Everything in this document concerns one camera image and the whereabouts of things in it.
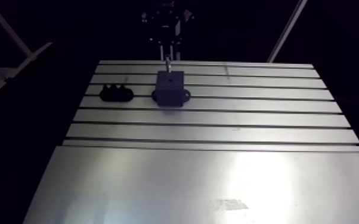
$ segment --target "aluminum t-slot table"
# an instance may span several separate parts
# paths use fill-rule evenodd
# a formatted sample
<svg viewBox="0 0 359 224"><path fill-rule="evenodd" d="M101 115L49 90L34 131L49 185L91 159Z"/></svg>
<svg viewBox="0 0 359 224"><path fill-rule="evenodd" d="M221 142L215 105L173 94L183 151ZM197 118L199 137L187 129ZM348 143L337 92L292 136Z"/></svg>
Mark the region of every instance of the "aluminum t-slot table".
<svg viewBox="0 0 359 224"><path fill-rule="evenodd" d="M25 223L359 223L359 140L311 65L100 61ZM103 102L103 84L135 98Z"/></svg>

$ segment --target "blue block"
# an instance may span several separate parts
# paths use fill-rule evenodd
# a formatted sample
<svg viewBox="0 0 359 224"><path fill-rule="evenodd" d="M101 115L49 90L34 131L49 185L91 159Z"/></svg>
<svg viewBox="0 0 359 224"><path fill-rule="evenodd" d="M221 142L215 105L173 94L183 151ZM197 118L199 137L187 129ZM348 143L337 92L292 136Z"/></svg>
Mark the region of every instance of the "blue block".
<svg viewBox="0 0 359 224"><path fill-rule="evenodd" d="M159 71L153 99L160 107L182 107L190 99L190 93L184 89L183 71Z"/></svg>

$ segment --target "metal plate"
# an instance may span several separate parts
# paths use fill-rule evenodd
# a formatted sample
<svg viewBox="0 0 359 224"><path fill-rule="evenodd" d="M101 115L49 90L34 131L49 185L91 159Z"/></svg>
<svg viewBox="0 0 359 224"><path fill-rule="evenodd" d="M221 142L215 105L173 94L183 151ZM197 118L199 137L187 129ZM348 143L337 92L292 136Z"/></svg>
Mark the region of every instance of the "metal plate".
<svg viewBox="0 0 359 224"><path fill-rule="evenodd" d="M96 73L99 74L157 74L166 70L161 65L99 65ZM233 76L280 76L280 77L310 77L319 78L313 69L275 69L253 67L220 67L220 66L171 66L172 71L183 71L185 74L199 75L233 75Z"/></svg>
<svg viewBox="0 0 359 224"><path fill-rule="evenodd" d="M293 113L341 113L333 101L283 101L268 99L201 99L193 98L181 108L160 108L150 97L135 97L130 102L104 102L99 97L84 97L80 107L130 108L196 111L279 111Z"/></svg>
<svg viewBox="0 0 359 224"><path fill-rule="evenodd" d="M89 85L86 95L98 95L102 85ZM150 96L154 86L126 86L137 96ZM321 89L272 89L272 88L241 88L214 86L186 86L192 97L214 98L259 98L259 99L315 99L333 100L330 92Z"/></svg>
<svg viewBox="0 0 359 224"><path fill-rule="evenodd" d="M86 147L142 148L165 150L208 150L208 151L296 151L296 152L359 152L355 145L276 145L276 144L208 144L208 143L178 143L178 142L148 142L148 141L93 141L93 140L64 140L63 145Z"/></svg>
<svg viewBox="0 0 359 224"><path fill-rule="evenodd" d="M72 124L67 137L149 141L358 144L352 130Z"/></svg>
<svg viewBox="0 0 359 224"><path fill-rule="evenodd" d="M96 74L91 83L156 84L155 74ZM289 79L237 76L190 76L185 75L185 85L206 86L263 86L278 88L321 88L325 89L321 79Z"/></svg>
<svg viewBox="0 0 359 224"><path fill-rule="evenodd" d="M359 223L359 153L58 147L24 223Z"/></svg>
<svg viewBox="0 0 359 224"><path fill-rule="evenodd" d="M343 115L205 111L78 110L74 121L183 126L349 127Z"/></svg>
<svg viewBox="0 0 359 224"><path fill-rule="evenodd" d="M164 61L109 61L101 60L99 64L165 64ZM220 61L171 61L171 64L184 66L237 66L237 67L278 67L313 69L311 64L282 64L282 63L243 63L243 62L220 62Z"/></svg>

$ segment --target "dark background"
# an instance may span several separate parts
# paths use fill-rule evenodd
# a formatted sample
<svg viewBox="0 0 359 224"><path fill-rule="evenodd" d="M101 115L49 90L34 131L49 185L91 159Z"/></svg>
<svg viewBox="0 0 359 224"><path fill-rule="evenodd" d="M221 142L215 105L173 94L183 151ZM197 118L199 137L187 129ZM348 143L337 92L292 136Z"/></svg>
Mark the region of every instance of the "dark background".
<svg viewBox="0 0 359 224"><path fill-rule="evenodd" d="M98 60L158 60L141 27L150 1L0 0L32 51L53 45L0 91L0 222L21 223ZM297 0L182 1L194 13L183 60L265 62ZM0 66L23 55L0 28ZM309 63L359 137L359 1L310 0L275 62Z"/></svg>

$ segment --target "vertical rod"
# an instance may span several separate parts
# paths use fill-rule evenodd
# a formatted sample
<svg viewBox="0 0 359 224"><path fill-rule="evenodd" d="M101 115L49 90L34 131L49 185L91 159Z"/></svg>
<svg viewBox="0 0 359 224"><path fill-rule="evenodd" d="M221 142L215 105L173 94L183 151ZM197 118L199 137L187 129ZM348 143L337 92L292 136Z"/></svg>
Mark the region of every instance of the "vertical rod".
<svg viewBox="0 0 359 224"><path fill-rule="evenodd" d="M283 33L281 34L276 45L274 46L273 51L271 51L271 54L268 57L267 62L272 63L274 59L276 59L278 52L280 52L281 47L283 46L285 40L287 39L289 33L291 32L293 26L298 20L298 17L301 14L307 2L308 0L299 0L298 4L296 4L296 7L293 10L291 17L289 18L288 23L283 30Z"/></svg>
<svg viewBox="0 0 359 224"><path fill-rule="evenodd" d="M160 45L160 60L161 60L161 61L164 61L163 45Z"/></svg>
<svg viewBox="0 0 359 224"><path fill-rule="evenodd" d="M166 56L166 70L167 70L167 72L171 72L171 63L170 63L170 58L168 57L168 55Z"/></svg>
<svg viewBox="0 0 359 224"><path fill-rule="evenodd" d="M4 28L4 30L8 33L11 39L16 43L17 47L25 54L27 58L32 57L32 52L25 45L25 43L20 39L20 37L16 34L16 32L11 28L11 26L5 21L3 16L0 14L0 25Z"/></svg>
<svg viewBox="0 0 359 224"><path fill-rule="evenodd" d="M170 45L170 60L174 60L174 50L172 49L172 45Z"/></svg>

